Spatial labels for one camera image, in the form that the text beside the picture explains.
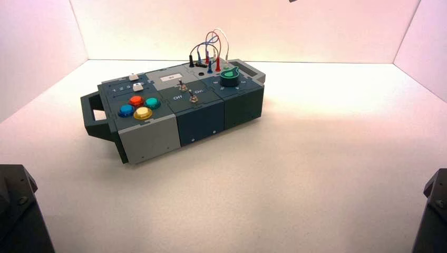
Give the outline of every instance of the white label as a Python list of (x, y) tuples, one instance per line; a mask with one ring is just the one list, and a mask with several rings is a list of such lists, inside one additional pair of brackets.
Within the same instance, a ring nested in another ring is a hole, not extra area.
[(164, 76), (164, 77), (160, 77), (162, 82), (166, 82), (169, 80), (173, 80), (173, 79), (177, 79), (177, 78), (182, 78), (183, 76), (180, 73), (174, 74), (174, 75), (168, 75), (168, 76)]

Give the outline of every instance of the control box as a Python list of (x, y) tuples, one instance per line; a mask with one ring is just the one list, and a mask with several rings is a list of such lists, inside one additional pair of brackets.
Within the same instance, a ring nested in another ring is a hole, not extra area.
[(81, 97), (87, 133), (138, 163), (260, 117), (265, 74), (241, 60), (214, 67), (185, 63), (102, 82)]

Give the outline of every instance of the blue button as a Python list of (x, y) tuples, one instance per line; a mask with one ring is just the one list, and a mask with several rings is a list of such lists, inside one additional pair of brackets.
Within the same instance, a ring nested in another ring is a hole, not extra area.
[(146, 103), (145, 104), (146, 104), (147, 107), (149, 107), (152, 110), (157, 109), (161, 105), (160, 101), (158, 99), (156, 99), (156, 98), (146, 99)]
[(123, 106), (121, 106), (120, 108), (120, 112), (118, 113), (119, 116), (121, 117), (129, 117), (133, 114), (133, 106), (129, 105), (129, 104), (125, 104)]

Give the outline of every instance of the white push button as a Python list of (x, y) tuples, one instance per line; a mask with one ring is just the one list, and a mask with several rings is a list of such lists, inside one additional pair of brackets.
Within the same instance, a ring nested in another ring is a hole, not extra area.
[(132, 88), (133, 88), (133, 91), (142, 91), (143, 83), (134, 83)]
[(129, 75), (129, 80), (130, 81), (135, 81), (135, 80), (138, 80), (138, 75), (134, 75), (134, 74), (132, 74), (132, 75)]

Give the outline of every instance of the handle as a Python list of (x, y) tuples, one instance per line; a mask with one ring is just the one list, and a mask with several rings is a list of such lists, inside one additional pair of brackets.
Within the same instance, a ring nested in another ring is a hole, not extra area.
[(84, 126), (90, 136), (103, 140), (113, 141), (110, 132), (109, 122), (105, 120), (96, 120), (93, 110), (104, 111), (99, 92), (93, 92), (81, 97), (82, 115), (84, 117)]

